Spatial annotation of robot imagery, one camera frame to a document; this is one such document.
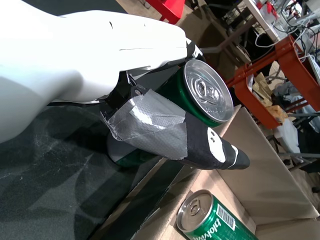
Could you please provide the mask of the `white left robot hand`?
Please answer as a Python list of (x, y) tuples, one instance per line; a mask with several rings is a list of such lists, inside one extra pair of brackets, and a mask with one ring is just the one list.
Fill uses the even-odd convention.
[(154, 156), (243, 170), (249, 157), (218, 133), (234, 106), (203, 50), (178, 26), (105, 10), (55, 16), (0, 3), (0, 140), (47, 105), (99, 105), (107, 153), (122, 167)]

